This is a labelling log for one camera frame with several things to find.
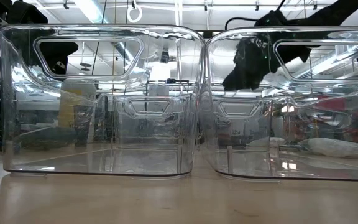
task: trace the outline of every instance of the black cable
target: black cable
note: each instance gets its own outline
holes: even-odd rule
[[[104,1],[104,9],[103,9],[103,15],[102,15],[102,24],[104,22],[104,14],[106,13],[106,6],[107,6],[107,0]],[[96,46],[96,51],[94,52],[94,60],[93,60],[93,66],[92,66],[92,75],[94,72],[94,68],[96,65],[96,57],[98,56],[98,50],[99,50],[99,42],[98,45]]]
[[[245,18],[245,17],[233,17],[233,18],[229,19],[228,21],[226,21],[226,23],[224,25],[224,30],[227,30],[227,25],[229,25],[229,23],[233,20],[244,20],[244,21],[252,21],[252,22],[258,21],[258,19],[250,19],[250,18]]]
[[[281,3],[280,3],[280,5],[278,5],[277,10],[280,10],[281,7],[284,5],[284,3],[285,3],[285,0],[282,0]]]
[[[284,5],[284,3],[285,3],[285,0],[282,0],[281,3],[278,5],[277,10],[280,10],[281,7]],[[228,21],[226,21],[226,23],[224,25],[224,30],[227,30],[227,25],[229,25],[229,23],[233,20],[244,20],[244,21],[256,22],[259,19],[252,19],[252,18],[246,18],[246,17],[233,17],[233,18],[230,18]]]

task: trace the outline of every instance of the hanging ring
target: hanging ring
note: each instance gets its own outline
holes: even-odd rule
[[[139,10],[139,15],[137,16],[136,19],[133,19],[131,17],[131,11],[136,10],[136,9]],[[128,7],[127,18],[128,18],[129,22],[131,22],[131,23],[139,22],[140,19],[142,18],[142,16],[143,16],[143,12],[142,12],[142,8],[140,6],[136,6],[135,8]]]

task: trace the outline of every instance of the plastic storage container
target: plastic storage container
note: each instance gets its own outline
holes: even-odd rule
[[[206,55],[201,148],[217,172],[358,180],[358,27],[230,30]],[[226,79],[225,91],[234,69],[265,76],[254,90]]]
[[[189,173],[203,50],[183,27],[0,28],[4,169]]]

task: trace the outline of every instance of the fluorescent light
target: fluorescent light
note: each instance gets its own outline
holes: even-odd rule
[[[314,100],[318,100],[318,98],[317,97],[311,97],[311,98],[303,99],[303,101],[314,101]]]
[[[54,171],[55,167],[44,167],[44,168],[41,168],[39,170]]]
[[[168,64],[158,63],[152,67],[150,80],[166,80],[171,77],[171,69]]]
[[[98,88],[100,90],[125,90],[125,84],[99,84]]]
[[[283,108],[281,108],[281,112],[282,113],[285,113],[287,112],[287,106],[284,106]],[[295,111],[295,108],[293,106],[290,106],[290,109],[289,109],[289,112],[294,112]]]
[[[290,169],[296,169],[296,164],[290,162]]]
[[[73,0],[78,8],[92,23],[109,23],[103,19],[103,9],[96,0]]]

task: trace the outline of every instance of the table surface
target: table surface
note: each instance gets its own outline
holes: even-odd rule
[[[0,157],[0,223],[355,224],[358,182],[228,179],[199,152],[170,180],[9,175]]]

